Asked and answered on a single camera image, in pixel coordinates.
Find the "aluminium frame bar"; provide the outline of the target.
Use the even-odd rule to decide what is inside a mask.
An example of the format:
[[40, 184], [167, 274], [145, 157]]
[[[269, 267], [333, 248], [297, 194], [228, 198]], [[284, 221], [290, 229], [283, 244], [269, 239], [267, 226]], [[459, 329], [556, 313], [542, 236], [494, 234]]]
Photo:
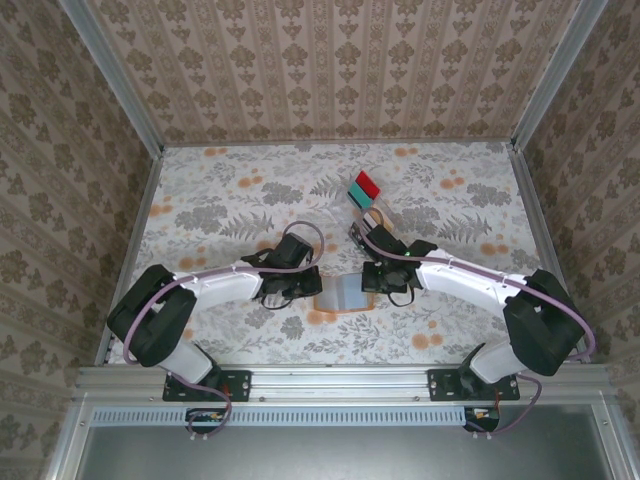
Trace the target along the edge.
[[94, 407], [74, 398], [62, 424], [45, 480], [76, 480], [91, 429]]
[[636, 480], [635, 450], [615, 397], [601, 392], [592, 411], [612, 478]]

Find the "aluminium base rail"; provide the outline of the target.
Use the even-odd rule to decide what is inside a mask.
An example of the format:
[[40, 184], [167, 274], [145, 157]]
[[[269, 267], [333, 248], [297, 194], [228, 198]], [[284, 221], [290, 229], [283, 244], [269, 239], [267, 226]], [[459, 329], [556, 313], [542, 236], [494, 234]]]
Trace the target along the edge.
[[[258, 405], [425, 405], [431, 401], [428, 371], [435, 365], [250, 365], [249, 403]], [[615, 396], [602, 365], [566, 363], [553, 377], [532, 372], [542, 404], [588, 404], [601, 392]], [[158, 368], [106, 365], [83, 368], [75, 397], [101, 403], [144, 404], [162, 397], [166, 374]]]

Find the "aluminium corner post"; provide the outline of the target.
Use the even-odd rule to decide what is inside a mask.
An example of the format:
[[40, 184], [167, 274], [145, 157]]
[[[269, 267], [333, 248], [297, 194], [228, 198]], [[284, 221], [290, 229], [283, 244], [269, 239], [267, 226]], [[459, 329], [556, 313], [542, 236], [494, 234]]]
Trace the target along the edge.
[[164, 141], [147, 112], [143, 98], [135, 91], [122, 62], [85, 0], [59, 0], [65, 13], [100, 69], [117, 101], [153, 158], [162, 155]]
[[532, 138], [607, 3], [608, 0], [580, 0], [512, 135], [516, 151], [523, 150]]

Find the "aluminium side rail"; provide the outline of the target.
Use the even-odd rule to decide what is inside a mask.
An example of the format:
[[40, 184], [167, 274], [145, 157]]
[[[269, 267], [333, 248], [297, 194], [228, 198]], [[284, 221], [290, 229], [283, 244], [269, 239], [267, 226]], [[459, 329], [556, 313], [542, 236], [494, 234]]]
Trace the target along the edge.
[[160, 155], [156, 156], [151, 163], [149, 177], [144, 188], [137, 216], [131, 231], [130, 241], [123, 260], [123, 265], [120, 269], [118, 282], [116, 284], [108, 312], [111, 312], [117, 306], [122, 296], [126, 293], [126, 289], [131, 281], [144, 229], [151, 210], [154, 194], [159, 183], [162, 165], [163, 153], [160, 153]]
[[518, 191], [527, 214], [531, 233], [535, 241], [541, 268], [553, 274], [563, 286], [563, 289], [567, 290], [524, 154], [511, 144], [508, 144], [507, 147], [509, 148], [510, 161], [517, 181]]

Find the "grey metal panel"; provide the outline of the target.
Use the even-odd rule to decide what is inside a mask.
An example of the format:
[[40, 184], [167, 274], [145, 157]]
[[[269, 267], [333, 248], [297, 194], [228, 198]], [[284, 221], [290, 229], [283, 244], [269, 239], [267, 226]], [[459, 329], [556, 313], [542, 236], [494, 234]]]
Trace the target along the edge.
[[77, 480], [612, 480], [590, 425], [574, 420], [473, 438], [459, 428], [97, 428]]

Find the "floral patterned tablecloth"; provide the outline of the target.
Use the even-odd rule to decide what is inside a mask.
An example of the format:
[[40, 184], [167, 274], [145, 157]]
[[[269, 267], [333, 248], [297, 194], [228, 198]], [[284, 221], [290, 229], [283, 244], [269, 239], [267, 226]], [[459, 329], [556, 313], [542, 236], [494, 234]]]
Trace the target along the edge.
[[[426, 240], [504, 273], [541, 265], [503, 142], [182, 147], [165, 152], [134, 274], [224, 267], [274, 247], [285, 228], [322, 252], [324, 276], [358, 272], [364, 254], [331, 218], [364, 170], [399, 214], [396, 236]], [[376, 296], [370, 311], [331, 314], [302, 299], [199, 309], [184, 338], [223, 364], [456, 363], [504, 321], [464, 300], [419, 290]]]

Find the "black base connector box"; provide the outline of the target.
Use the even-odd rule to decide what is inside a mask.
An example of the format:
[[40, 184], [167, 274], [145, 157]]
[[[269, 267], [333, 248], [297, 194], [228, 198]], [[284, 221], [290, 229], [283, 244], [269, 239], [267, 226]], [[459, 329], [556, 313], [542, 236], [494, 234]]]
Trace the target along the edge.
[[463, 428], [471, 433], [491, 433], [498, 428], [499, 409], [496, 407], [465, 407]]
[[192, 437], [209, 437], [226, 423], [225, 408], [193, 408], [185, 413], [186, 430]]

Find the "teal card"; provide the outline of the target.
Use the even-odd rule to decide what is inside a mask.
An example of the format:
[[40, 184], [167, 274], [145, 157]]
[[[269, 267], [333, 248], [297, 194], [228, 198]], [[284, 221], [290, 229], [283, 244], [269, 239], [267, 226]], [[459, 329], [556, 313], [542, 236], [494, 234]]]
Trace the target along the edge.
[[373, 200], [356, 182], [350, 184], [347, 197], [360, 210], [370, 208], [373, 203]]

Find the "clear plastic card tray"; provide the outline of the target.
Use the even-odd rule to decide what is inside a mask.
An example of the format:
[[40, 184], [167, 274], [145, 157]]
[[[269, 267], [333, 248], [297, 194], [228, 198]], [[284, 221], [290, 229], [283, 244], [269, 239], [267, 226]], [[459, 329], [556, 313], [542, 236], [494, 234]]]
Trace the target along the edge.
[[[394, 232], [401, 227], [400, 215], [392, 211], [382, 198], [376, 199], [366, 212], [370, 212], [372, 209], [383, 210], [391, 218], [395, 225]], [[352, 226], [358, 227], [364, 233], [369, 232], [365, 230], [365, 225], [362, 222], [362, 210], [358, 209], [347, 196], [333, 200], [328, 206], [328, 211], [334, 222], [345, 232], [348, 232]]]

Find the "red card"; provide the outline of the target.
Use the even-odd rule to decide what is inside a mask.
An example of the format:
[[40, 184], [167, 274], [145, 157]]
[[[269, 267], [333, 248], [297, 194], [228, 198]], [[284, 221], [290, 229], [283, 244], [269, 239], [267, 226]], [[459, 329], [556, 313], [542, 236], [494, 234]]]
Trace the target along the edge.
[[375, 200], [380, 195], [381, 190], [379, 186], [364, 170], [361, 170], [359, 172], [356, 177], [355, 183], [372, 200]]

